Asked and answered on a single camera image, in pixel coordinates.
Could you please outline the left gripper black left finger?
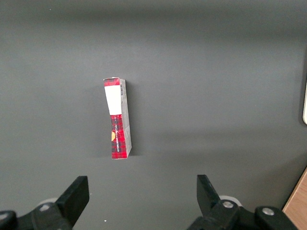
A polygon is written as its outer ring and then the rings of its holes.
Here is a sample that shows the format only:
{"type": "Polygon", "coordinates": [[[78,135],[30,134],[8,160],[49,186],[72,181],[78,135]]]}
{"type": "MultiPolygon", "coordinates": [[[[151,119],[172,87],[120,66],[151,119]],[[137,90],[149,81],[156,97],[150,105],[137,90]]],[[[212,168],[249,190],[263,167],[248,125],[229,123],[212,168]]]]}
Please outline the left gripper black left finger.
{"type": "Polygon", "coordinates": [[[0,212],[2,230],[71,230],[89,202],[87,176],[78,176],[54,202],[44,202],[23,216],[0,212]]]}

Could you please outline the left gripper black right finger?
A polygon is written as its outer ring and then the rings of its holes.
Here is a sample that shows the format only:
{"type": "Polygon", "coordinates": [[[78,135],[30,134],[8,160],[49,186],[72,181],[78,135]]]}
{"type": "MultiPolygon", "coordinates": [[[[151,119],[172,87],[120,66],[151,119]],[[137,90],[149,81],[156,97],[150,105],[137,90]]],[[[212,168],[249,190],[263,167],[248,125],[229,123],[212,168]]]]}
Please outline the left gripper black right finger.
{"type": "Polygon", "coordinates": [[[296,230],[295,224],[278,208],[259,206],[254,212],[230,199],[221,199],[209,178],[197,176],[197,201],[202,215],[189,230],[296,230]]]}

